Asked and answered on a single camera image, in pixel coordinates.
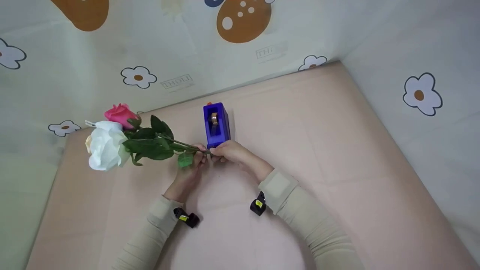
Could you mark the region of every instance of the hand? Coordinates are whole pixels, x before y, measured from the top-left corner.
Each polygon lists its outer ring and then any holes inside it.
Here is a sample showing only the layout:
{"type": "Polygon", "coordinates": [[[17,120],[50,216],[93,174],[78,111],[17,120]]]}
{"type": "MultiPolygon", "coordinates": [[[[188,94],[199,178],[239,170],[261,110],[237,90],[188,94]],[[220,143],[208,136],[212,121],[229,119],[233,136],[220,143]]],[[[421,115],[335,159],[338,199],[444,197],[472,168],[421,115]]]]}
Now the hand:
{"type": "Polygon", "coordinates": [[[215,155],[212,157],[213,162],[218,160],[220,162],[232,161],[253,176],[257,183],[265,180],[274,170],[268,162],[254,155],[236,141],[226,141],[217,148],[211,148],[210,152],[215,155]]]}
{"type": "MultiPolygon", "coordinates": [[[[193,144],[202,151],[206,151],[203,144],[193,144]]],[[[193,164],[184,168],[178,168],[175,180],[163,195],[165,198],[184,203],[190,192],[198,185],[202,177],[201,168],[207,161],[206,155],[198,151],[193,157],[193,164]]]]}

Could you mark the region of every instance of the long sleeve shirt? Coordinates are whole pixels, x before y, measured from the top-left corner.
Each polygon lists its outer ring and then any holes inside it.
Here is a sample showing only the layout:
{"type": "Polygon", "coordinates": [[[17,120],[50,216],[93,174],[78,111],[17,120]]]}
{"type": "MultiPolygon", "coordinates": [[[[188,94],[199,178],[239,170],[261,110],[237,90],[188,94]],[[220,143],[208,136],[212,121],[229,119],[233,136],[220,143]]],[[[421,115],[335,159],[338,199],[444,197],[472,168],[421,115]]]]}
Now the long sleeve shirt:
{"type": "MultiPolygon", "coordinates": [[[[292,176],[275,169],[259,185],[267,206],[310,248],[319,270],[362,270],[350,238],[326,208],[299,186],[292,176]]],[[[143,227],[123,247],[115,270],[152,270],[177,219],[175,201],[161,197],[150,208],[143,227]]]]}

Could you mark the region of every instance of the green leaf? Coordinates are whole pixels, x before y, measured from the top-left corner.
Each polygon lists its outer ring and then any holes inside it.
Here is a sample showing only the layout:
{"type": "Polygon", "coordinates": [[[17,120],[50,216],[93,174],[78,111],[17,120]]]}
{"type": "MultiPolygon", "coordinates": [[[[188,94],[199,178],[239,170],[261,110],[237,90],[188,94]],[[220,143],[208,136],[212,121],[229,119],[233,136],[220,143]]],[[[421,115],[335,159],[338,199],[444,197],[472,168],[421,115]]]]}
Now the green leaf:
{"type": "Polygon", "coordinates": [[[161,151],[158,152],[150,152],[150,153],[145,153],[145,157],[152,159],[152,160],[166,160],[171,157],[173,157],[173,149],[161,149],[161,151]]]}
{"type": "Polygon", "coordinates": [[[155,151],[158,147],[160,148],[160,144],[155,141],[154,139],[144,139],[144,140],[133,140],[128,139],[123,142],[125,148],[130,153],[146,153],[155,151]]]}
{"type": "Polygon", "coordinates": [[[133,153],[130,153],[130,157],[132,158],[132,163],[135,166],[143,166],[143,164],[137,162],[139,160],[139,159],[137,160],[137,156],[138,156],[138,154],[135,156],[135,158],[133,158],[133,153]]]}
{"type": "Polygon", "coordinates": [[[133,134],[132,139],[154,139],[155,131],[152,128],[145,127],[140,128],[135,134],[133,134]]]}
{"type": "Polygon", "coordinates": [[[135,155],[134,161],[137,162],[137,161],[139,161],[139,160],[140,160],[141,158],[143,158],[143,157],[144,157],[144,156],[143,156],[142,153],[137,153],[137,154],[135,155]]]}
{"type": "Polygon", "coordinates": [[[165,133],[166,131],[163,121],[153,114],[150,116],[150,125],[156,133],[165,133]]]}
{"type": "Polygon", "coordinates": [[[150,116],[150,125],[156,133],[164,134],[170,139],[174,139],[173,132],[170,127],[164,121],[160,120],[158,117],[151,115],[150,116]]]}
{"type": "Polygon", "coordinates": [[[191,152],[184,152],[179,155],[178,164],[180,168],[187,167],[193,163],[193,154],[191,152]]]}
{"type": "Polygon", "coordinates": [[[127,119],[127,122],[131,124],[135,129],[139,129],[140,125],[142,124],[142,119],[139,116],[138,119],[129,118],[127,119]]]}
{"type": "Polygon", "coordinates": [[[170,145],[168,144],[168,141],[164,138],[157,138],[155,139],[160,146],[165,149],[165,150],[170,150],[170,145]]]}

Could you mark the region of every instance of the pink rose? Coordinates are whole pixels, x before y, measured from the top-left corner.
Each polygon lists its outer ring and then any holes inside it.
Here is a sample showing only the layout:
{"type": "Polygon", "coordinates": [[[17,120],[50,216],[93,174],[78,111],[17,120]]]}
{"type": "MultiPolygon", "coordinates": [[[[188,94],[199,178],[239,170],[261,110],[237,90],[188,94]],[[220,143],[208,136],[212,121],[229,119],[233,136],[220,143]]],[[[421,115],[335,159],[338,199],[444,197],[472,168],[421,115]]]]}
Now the pink rose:
{"type": "Polygon", "coordinates": [[[127,104],[113,105],[113,108],[104,113],[107,120],[120,123],[125,129],[133,129],[133,126],[127,122],[129,118],[137,119],[137,115],[128,108],[127,104]]]}

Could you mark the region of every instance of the white flower print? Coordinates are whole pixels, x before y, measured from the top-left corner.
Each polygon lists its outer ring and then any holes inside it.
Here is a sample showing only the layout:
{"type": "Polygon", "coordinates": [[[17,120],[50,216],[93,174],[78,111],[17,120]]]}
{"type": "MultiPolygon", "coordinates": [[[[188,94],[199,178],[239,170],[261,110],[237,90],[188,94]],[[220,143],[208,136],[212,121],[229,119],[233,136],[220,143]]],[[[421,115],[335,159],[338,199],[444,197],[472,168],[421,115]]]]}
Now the white flower print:
{"type": "Polygon", "coordinates": [[[150,87],[150,84],[156,82],[156,76],[142,66],[124,68],[121,71],[121,75],[124,77],[123,82],[126,85],[138,86],[141,89],[147,89],[150,87]]]}
{"type": "Polygon", "coordinates": [[[9,46],[5,40],[0,38],[0,65],[9,69],[19,69],[20,61],[27,58],[27,54],[21,49],[9,46]]]}
{"type": "Polygon", "coordinates": [[[325,56],[316,57],[314,55],[309,55],[303,60],[303,65],[299,67],[299,71],[321,66],[325,64],[325,62],[327,62],[327,58],[325,56]]]}
{"type": "Polygon", "coordinates": [[[424,73],[419,78],[411,76],[405,82],[403,101],[413,108],[418,108],[423,114],[434,116],[443,106],[442,97],[435,91],[435,77],[424,73]]]}
{"type": "Polygon", "coordinates": [[[81,129],[81,127],[77,126],[74,122],[70,120],[66,120],[61,122],[60,124],[51,124],[48,126],[48,130],[53,131],[55,135],[60,137],[65,137],[67,134],[75,132],[81,129]]]}

